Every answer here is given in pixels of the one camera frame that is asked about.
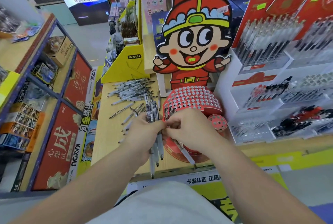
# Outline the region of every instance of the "tiled floor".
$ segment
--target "tiled floor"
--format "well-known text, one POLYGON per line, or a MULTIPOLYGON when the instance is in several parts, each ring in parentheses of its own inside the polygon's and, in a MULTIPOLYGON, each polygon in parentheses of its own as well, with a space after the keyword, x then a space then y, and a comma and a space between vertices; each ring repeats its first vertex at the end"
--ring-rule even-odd
MULTIPOLYGON (((104 64, 106 46, 110 38, 107 23, 86 26, 69 24, 64 25, 64 28, 91 66, 104 64)), ((52 35, 61 36, 61 31, 56 28, 52 35)))

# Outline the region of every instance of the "rosy cheek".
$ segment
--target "rosy cheek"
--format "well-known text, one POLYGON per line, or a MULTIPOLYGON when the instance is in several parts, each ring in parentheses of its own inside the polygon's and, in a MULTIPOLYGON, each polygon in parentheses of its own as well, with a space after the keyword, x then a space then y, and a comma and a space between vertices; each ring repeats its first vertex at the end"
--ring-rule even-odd
POLYGON ((178 53, 178 50, 177 50, 177 49, 171 49, 171 50, 169 51, 169 53, 170 53, 171 55, 176 55, 176 54, 178 53))
POLYGON ((211 51, 215 51, 215 50, 217 50, 217 48, 218 48, 217 44, 213 44, 213 45, 210 46, 211 51))

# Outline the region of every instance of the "open mouth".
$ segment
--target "open mouth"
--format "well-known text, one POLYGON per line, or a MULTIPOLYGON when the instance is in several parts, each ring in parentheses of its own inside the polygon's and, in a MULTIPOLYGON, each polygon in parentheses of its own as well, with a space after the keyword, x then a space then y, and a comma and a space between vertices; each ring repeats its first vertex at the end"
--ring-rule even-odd
POLYGON ((200 61, 200 59, 202 58, 202 55, 208 50, 208 48, 204 49, 202 52, 194 54, 194 55, 189 55, 189 54, 185 54, 182 51, 179 51, 181 53, 181 55, 184 58, 184 61, 186 64, 188 65, 194 65, 196 63, 198 63, 200 61))

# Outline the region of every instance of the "forearm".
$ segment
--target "forearm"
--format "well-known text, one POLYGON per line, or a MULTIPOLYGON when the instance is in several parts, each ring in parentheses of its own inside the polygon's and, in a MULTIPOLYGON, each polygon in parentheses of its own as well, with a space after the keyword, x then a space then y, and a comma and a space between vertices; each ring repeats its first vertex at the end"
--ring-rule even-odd
POLYGON ((207 155, 244 223, 324 223, 225 139, 207 155))
POLYGON ((138 163, 120 146, 12 223, 86 223, 115 205, 138 163))

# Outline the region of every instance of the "red hat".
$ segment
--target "red hat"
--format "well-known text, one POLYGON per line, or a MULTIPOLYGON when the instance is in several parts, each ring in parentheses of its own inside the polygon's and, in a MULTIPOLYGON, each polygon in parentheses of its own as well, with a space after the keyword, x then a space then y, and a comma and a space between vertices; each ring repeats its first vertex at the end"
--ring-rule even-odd
POLYGON ((215 25, 229 27, 231 6, 228 0, 173 0, 163 26, 163 35, 184 27, 215 25))

